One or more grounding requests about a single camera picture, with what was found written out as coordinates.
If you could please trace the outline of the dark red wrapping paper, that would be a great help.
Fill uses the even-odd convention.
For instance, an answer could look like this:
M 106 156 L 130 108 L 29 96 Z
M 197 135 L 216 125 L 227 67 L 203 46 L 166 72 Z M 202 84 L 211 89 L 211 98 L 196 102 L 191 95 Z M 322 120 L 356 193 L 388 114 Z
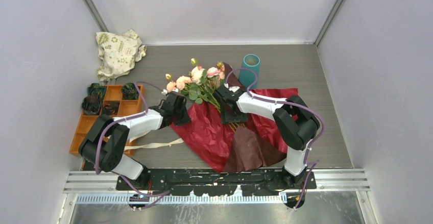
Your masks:
M 238 78 L 230 73 L 232 67 L 224 64 L 229 86 L 240 86 Z M 192 106 L 187 111 L 191 119 L 195 118 L 191 116 Z M 173 125 L 172 129 L 194 153 L 219 172 L 253 170 L 286 159 L 288 146 L 281 138 L 275 122 L 270 119 L 248 115 L 247 122 L 223 125 L 222 129 L 214 130 L 214 127 L 191 128 L 187 123 Z

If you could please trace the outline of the pink flower bouquet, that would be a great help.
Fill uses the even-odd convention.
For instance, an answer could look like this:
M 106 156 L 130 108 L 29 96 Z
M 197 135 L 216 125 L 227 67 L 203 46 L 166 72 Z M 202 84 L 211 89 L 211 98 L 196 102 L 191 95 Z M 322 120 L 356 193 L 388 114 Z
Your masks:
M 209 69 L 199 65 L 195 58 L 191 59 L 194 68 L 187 76 L 180 76 L 173 80 L 171 74 L 166 74 L 165 78 L 169 81 L 164 89 L 179 89 L 179 92 L 190 99 L 194 105 L 191 108 L 191 128 L 222 129 L 220 105 L 213 96 L 215 90 L 221 85 L 230 87 L 226 81 L 225 64 L 218 62 L 215 67 Z

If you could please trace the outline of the cream printed ribbon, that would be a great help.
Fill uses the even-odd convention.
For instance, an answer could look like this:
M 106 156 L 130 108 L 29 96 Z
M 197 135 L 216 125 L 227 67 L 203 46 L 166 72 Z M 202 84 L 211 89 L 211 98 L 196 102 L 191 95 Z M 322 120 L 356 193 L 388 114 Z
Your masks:
M 179 138 L 176 139 L 174 141 L 171 142 L 167 142 L 167 143 L 149 143 L 146 145 L 136 145 L 136 146 L 125 146 L 124 151 L 128 151 L 128 150 L 138 150 L 138 149 L 154 149 L 154 148 L 160 148 L 160 147 L 165 147 L 165 146 L 173 146 L 176 144 L 182 144 L 184 143 L 184 140 Z

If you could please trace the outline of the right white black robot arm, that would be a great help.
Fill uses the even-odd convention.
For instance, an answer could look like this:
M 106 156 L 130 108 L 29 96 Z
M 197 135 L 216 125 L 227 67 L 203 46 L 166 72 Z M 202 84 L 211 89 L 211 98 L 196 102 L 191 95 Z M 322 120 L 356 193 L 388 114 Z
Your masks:
M 284 184 L 291 189 L 302 184 L 307 171 L 308 151 L 322 134 L 319 130 L 321 117 L 298 95 L 275 98 L 227 85 L 217 88 L 213 95 L 221 108 L 222 123 L 247 122 L 249 114 L 274 121 L 289 147 L 283 168 Z

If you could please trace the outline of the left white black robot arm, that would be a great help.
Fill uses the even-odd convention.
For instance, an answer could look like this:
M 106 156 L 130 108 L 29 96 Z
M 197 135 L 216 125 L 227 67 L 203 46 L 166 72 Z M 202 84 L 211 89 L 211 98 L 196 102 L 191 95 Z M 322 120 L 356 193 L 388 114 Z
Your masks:
M 127 117 L 100 115 L 80 144 L 79 154 L 97 171 L 117 173 L 126 177 L 135 189 L 142 190 L 147 187 L 150 174 L 146 166 L 124 154 L 126 142 L 145 132 L 190 121 L 186 97 L 171 92 L 159 105 L 143 113 Z

